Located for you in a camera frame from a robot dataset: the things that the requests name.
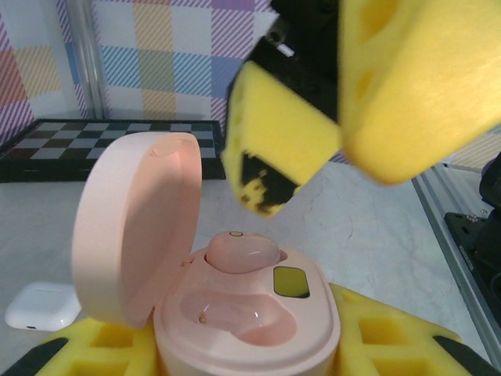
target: earbud case lid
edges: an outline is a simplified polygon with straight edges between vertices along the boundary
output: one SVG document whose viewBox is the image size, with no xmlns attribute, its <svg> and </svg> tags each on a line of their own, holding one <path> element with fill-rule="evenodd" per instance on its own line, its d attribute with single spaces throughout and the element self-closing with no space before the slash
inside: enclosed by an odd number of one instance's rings
<svg viewBox="0 0 501 376">
<path fill-rule="evenodd" d="M 200 148 L 187 133 L 117 139 L 78 205 L 72 269 L 83 310 L 142 327 L 189 257 L 200 208 Z"/>
</svg>

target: black foam edge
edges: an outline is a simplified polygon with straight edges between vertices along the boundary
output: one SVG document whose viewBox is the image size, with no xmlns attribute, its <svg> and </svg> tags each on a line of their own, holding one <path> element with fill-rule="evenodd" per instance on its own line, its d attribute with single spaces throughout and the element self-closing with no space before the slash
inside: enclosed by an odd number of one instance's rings
<svg viewBox="0 0 501 376">
<path fill-rule="evenodd" d="M 501 153 L 499 153 L 480 180 L 478 192 L 482 200 L 494 208 L 501 205 Z"/>
<path fill-rule="evenodd" d="M 84 182 L 96 161 L 15 161 L 0 158 L 0 183 Z M 202 180 L 225 180 L 221 158 L 202 158 Z"/>
<path fill-rule="evenodd" d="M 441 335 L 433 339 L 472 376 L 501 376 L 501 372 L 467 345 Z"/>
<path fill-rule="evenodd" d="M 285 204 L 293 197 L 294 191 L 299 187 L 296 182 L 257 156 L 250 156 L 244 152 L 242 158 L 241 184 L 246 186 L 250 181 L 260 179 L 266 187 L 263 201 L 256 207 L 257 211 L 267 215 L 270 208 Z"/>
<path fill-rule="evenodd" d="M 35 376 L 68 341 L 68 338 L 61 337 L 34 347 L 17 360 L 2 376 Z"/>
</svg>

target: pink earbud case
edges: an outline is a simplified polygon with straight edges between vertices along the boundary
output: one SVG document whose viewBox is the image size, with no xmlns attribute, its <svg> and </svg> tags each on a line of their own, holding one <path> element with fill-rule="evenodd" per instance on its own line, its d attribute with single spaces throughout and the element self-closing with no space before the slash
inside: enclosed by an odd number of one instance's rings
<svg viewBox="0 0 501 376">
<path fill-rule="evenodd" d="M 190 255 L 201 182 L 190 134 L 137 133 L 105 150 L 74 227 L 84 311 L 135 328 L 153 318 L 174 376 L 330 374 L 340 321 L 320 268 L 267 237 L 237 231 Z M 304 277 L 306 295 L 278 291 L 287 269 Z"/>
</svg>

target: striped fabric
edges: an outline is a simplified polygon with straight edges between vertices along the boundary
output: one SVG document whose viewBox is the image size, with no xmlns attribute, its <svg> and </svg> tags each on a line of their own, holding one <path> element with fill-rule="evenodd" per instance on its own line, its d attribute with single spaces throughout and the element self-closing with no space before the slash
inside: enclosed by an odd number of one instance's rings
<svg viewBox="0 0 501 376">
<path fill-rule="evenodd" d="M 269 0 L 93 0 L 92 17 L 111 118 L 215 119 L 224 128 L 228 84 L 276 14 Z"/>
<path fill-rule="evenodd" d="M 487 162 L 496 158 L 500 152 L 501 134 L 498 129 L 494 129 L 454 153 L 449 165 L 482 170 Z"/>
<path fill-rule="evenodd" d="M 36 117 L 87 116 L 65 1 L 29 3 L 0 0 L 0 145 Z"/>
</svg>

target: metal frame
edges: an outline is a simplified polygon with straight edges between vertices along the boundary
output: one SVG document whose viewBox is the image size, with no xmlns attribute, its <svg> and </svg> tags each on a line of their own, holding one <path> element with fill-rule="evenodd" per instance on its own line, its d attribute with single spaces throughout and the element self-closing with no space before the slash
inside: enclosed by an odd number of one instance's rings
<svg viewBox="0 0 501 376">
<path fill-rule="evenodd" d="M 91 1 L 66 0 L 66 4 L 89 117 L 102 120 L 107 117 L 104 104 L 105 76 L 92 22 Z"/>
<path fill-rule="evenodd" d="M 481 201 L 478 191 L 461 179 L 457 172 L 454 168 L 447 168 L 440 164 L 413 179 L 413 185 L 491 363 L 501 370 L 501 327 L 495 321 L 471 276 L 444 220 L 447 212 L 486 216 L 492 208 Z"/>
</svg>

